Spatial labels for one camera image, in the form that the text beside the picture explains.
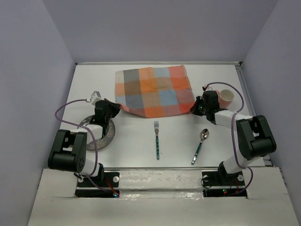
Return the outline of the pink mug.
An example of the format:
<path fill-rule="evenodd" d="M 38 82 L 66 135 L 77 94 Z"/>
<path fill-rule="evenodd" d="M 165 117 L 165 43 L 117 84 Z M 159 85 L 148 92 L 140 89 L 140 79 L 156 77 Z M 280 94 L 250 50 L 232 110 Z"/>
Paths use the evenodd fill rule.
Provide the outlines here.
<path fill-rule="evenodd" d="M 218 95 L 218 102 L 220 108 L 228 108 L 234 99 L 234 94 L 231 90 L 223 89 L 221 91 L 216 90 Z"/>

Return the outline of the green handled spoon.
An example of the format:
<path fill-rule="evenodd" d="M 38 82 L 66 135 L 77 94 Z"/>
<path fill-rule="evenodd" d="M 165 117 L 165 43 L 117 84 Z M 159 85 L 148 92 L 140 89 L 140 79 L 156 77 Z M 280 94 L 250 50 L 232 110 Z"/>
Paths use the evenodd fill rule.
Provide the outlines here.
<path fill-rule="evenodd" d="M 192 158 L 191 165 L 195 164 L 195 162 L 197 160 L 197 157 L 198 157 L 198 154 L 200 152 L 200 149 L 202 147 L 202 144 L 203 144 L 204 140 L 206 140 L 208 138 L 208 136 L 209 136 L 209 130 L 208 129 L 203 129 L 200 133 L 200 143 L 199 143 L 199 145 L 197 147 L 197 150 L 196 150 L 196 152 L 195 152 L 195 154 Z"/>

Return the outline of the grey reindeer plate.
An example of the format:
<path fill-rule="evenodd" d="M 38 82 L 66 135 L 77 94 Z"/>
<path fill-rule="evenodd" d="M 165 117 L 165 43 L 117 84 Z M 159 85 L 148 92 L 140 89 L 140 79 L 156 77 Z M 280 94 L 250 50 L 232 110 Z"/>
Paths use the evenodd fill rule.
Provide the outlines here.
<path fill-rule="evenodd" d="M 112 119 L 109 121 L 109 125 L 106 129 L 106 134 L 103 135 L 103 127 L 99 125 L 91 124 L 90 121 L 92 119 L 92 115 L 86 117 L 82 120 L 78 126 L 78 128 L 88 127 L 95 137 L 97 150 L 101 150 L 105 148 L 110 142 L 113 140 L 116 132 L 115 124 Z"/>

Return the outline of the checked orange cloth placemat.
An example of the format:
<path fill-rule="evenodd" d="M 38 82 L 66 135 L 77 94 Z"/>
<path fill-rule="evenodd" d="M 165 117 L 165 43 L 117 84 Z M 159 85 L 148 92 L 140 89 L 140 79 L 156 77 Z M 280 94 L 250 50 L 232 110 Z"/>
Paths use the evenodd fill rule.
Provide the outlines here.
<path fill-rule="evenodd" d="M 117 71 L 115 99 L 122 110 L 144 118 L 186 114 L 195 103 L 183 65 Z"/>

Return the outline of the green handled fork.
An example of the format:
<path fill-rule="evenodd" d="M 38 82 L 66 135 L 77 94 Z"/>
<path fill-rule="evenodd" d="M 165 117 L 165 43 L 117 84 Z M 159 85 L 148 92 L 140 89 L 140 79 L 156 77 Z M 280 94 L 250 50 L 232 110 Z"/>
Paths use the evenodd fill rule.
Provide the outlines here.
<path fill-rule="evenodd" d="M 154 121 L 154 131 L 155 131 L 155 136 L 156 136 L 156 158 L 157 160 L 160 159 L 160 151 L 159 151 L 159 138 L 158 138 L 158 134 L 159 134 L 159 122 L 158 121 Z"/>

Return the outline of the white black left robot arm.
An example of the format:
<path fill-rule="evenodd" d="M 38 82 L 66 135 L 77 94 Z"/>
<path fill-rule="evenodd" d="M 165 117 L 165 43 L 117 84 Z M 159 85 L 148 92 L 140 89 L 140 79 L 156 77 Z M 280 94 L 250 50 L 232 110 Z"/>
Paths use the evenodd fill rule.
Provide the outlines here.
<path fill-rule="evenodd" d="M 57 131 L 48 157 L 48 167 L 79 174 L 86 177 L 92 185 L 99 186 L 104 181 L 104 168 L 98 162 L 99 142 L 109 143 L 113 139 L 115 126 L 112 118 L 118 115 L 122 107 L 107 99 L 98 100 L 93 105 L 94 115 L 82 126 L 58 117 L 63 106 L 56 110 L 57 120 L 77 128 Z"/>

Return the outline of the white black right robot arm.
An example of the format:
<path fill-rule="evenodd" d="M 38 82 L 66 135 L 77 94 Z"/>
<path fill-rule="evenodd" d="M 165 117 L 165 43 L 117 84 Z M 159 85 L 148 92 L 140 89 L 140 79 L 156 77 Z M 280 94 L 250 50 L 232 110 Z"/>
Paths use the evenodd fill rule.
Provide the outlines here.
<path fill-rule="evenodd" d="M 216 91 L 205 91 L 198 96 L 190 112 L 205 116 L 214 125 L 229 128 L 231 133 L 233 155 L 222 161 L 217 171 L 203 173 L 204 188 L 230 186 L 253 161 L 276 151 L 277 145 L 266 117 L 247 116 L 221 108 Z"/>

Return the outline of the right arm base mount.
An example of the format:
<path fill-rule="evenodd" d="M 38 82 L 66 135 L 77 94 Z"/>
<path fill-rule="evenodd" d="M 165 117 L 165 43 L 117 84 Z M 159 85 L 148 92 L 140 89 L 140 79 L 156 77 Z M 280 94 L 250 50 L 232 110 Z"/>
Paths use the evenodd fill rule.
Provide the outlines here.
<path fill-rule="evenodd" d="M 247 197 L 242 172 L 227 178 L 220 178 L 218 171 L 203 171 L 200 183 L 206 197 Z"/>

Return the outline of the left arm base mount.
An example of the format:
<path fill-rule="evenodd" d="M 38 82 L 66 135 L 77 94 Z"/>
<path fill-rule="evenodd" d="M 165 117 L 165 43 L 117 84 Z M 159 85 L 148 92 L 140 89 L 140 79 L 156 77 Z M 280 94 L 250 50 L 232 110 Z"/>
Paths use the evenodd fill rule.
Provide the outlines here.
<path fill-rule="evenodd" d="M 118 171 L 105 171 L 104 178 L 93 177 L 90 180 L 78 173 L 73 173 L 77 178 L 75 196 L 78 198 L 119 198 Z"/>

